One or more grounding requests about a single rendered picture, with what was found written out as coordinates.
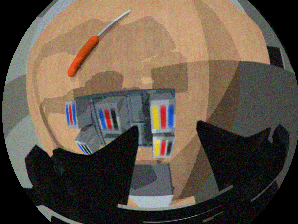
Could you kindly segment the orange-handled screwdriver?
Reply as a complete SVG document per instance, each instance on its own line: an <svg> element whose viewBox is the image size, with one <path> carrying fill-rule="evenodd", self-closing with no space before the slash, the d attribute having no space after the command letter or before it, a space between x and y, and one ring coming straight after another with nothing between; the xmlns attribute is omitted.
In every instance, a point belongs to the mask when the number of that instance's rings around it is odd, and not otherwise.
<svg viewBox="0 0 298 224"><path fill-rule="evenodd" d="M94 47L96 47L98 41L100 41L100 37L98 36L101 36L101 34L104 34L104 32L108 30L110 26L113 26L113 24L117 22L117 20L124 18L124 15L130 14L130 12L132 11L125 12L125 14L118 16L116 20L113 20L112 23L108 24L108 27L105 27L104 30L102 30L100 34L98 34L97 36L89 37L88 43L85 43L84 47L81 48L81 51L77 53L76 57L74 57L71 68L69 68L69 71L68 71L69 77L76 75L77 69L80 68L82 61L84 61L86 59L86 56L89 55L89 52L92 51Z"/></svg>

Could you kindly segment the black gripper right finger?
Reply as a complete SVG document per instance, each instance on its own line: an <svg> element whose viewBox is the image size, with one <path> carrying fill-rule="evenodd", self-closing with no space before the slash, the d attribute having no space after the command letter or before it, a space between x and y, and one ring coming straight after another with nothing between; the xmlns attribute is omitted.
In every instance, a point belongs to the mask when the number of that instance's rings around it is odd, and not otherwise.
<svg viewBox="0 0 298 224"><path fill-rule="evenodd" d="M209 157L220 192L231 185L231 181L242 171L255 149L269 137L271 128L243 137L200 120L197 121L196 131L206 156Z"/></svg>

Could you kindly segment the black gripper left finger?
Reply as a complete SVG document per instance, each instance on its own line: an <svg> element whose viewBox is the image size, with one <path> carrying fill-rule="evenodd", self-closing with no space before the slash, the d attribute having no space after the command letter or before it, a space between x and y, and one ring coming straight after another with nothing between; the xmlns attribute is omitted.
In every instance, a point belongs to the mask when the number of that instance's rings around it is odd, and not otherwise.
<svg viewBox="0 0 298 224"><path fill-rule="evenodd" d="M112 143L90 155L53 149L61 167L85 179L92 180L120 205L128 204L130 184L137 159L138 125L114 139Z"/></svg>

